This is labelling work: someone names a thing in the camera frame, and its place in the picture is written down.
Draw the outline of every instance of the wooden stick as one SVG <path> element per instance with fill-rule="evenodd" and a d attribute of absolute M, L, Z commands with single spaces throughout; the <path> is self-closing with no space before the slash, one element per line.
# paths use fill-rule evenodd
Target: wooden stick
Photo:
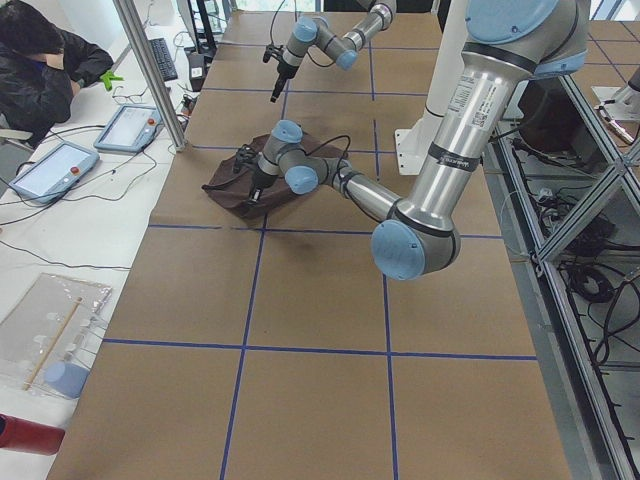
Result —
<path fill-rule="evenodd" d="M 25 380 L 24 385 L 22 386 L 23 390 L 29 390 L 29 388 L 31 387 L 31 384 L 38 376 L 38 373 L 40 373 L 40 370 L 42 369 L 44 362 L 46 362 L 47 358 L 49 358 L 49 355 L 51 355 L 53 348 L 56 346 L 56 343 L 58 343 L 58 340 L 60 340 L 60 336 L 62 335 L 62 332 L 64 332 L 64 329 L 67 328 L 67 325 L 69 325 L 69 322 L 71 321 L 71 317 L 73 317 L 73 315 L 76 313 L 76 310 L 78 310 L 78 307 L 80 306 L 81 303 L 82 303 L 82 297 L 76 298 L 76 301 L 74 302 L 73 307 L 71 307 L 71 310 L 69 310 L 69 313 L 67 313 L 67 316 L 62 321 L 62 325 L 60 325 L 60 328 L 58 328 L 56 335 L 51 339 L 51 343 L 49 344 L 47 351 L 44 352 L 44 355 L 42 355 L 42 358 L 40 358 L 40 361 L 36 365 L 36 368 L 33 370 L 33 372 L 31 372 L 31 375 L 29 376 L 29 378 Z"/>

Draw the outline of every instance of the person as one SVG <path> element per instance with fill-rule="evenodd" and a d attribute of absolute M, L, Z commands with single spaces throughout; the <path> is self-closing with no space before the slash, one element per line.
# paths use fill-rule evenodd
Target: person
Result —
<path fill-rule="evenodd" d="M 71 116 L 81 88 L 113 66 L 111 56 L 59 29 L 20 0 L 0 6 L 0 113 L 10 128 L 32 132 L 35 147 Z"/>

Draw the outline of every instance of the table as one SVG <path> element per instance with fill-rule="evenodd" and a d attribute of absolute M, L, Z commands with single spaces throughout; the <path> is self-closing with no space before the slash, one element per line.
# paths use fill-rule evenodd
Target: table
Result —
<path fill-rule="evenodd" d="M 410 283 L 375 268 L 374 224 L 335 192 L 245 223 L 200 190 L 284 117 L 413 181 L 393 131 L 422 113 L 436 19 L 398 15 L 350 73 L 305 63 L 275 105 L 270 21 L 230 21 L 48 478 L 570 478 L 482 174 L 460 258 Z"/>

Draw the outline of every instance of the robotic arm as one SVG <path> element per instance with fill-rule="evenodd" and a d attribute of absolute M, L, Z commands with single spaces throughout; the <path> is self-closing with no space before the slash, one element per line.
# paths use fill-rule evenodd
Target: robotic arm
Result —
<path fill-rule="evenodd" d="M 302 131 L 280 121 L 259 156 L 261 178 L 285 175 L 294 192 L 327 184 L 381 223 L 376 265 L 399 280 L 450 265 L 460 251 L 451 218 L 516 85 L 564 75 L 584 63 L 590 0 L 470 0 L 464 72 L 413 189 L 400 198 L 343 159 L 306 156 Z"/>
<path fill-rule="evenodd" d="M 311 46 L 315 45 L 343 70 L 349 70 L 358 58 L 358 52 L 371 38 L 391 25 L 396 14 L 395 0 L 357 0 L 369 10 L 367 16 L 342 38 L 336 36 L 323 17 L 300 17 L 286 47 L 267 45 L 262 61 L 271 58 L 278 61 L 278 80 L 271 94 L 275 102 L 287 80 L 296 76 L 302 60 Z"/>

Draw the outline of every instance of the sticker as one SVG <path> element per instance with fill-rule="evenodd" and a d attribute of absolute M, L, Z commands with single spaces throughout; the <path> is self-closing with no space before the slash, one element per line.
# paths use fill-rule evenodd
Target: sticker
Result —
<path fill-rule="evenodd" d="M 471 93 L 476 85 L 476 79 L 473 77 L 467 77 L 463 75 L 458 82 L 458 88 L 456 88 L 453 98 L 449 103 L 449 110 L 455 112 L 461 116 L 462 112 L 471 98 Z"/>
<path fill-rule="evenodd" d="M 506 85 L 462 76 L 449 103 L 449 111 L 464 118 L 466 125 L 489 131 L 504 106 L 507 92 Z"/>

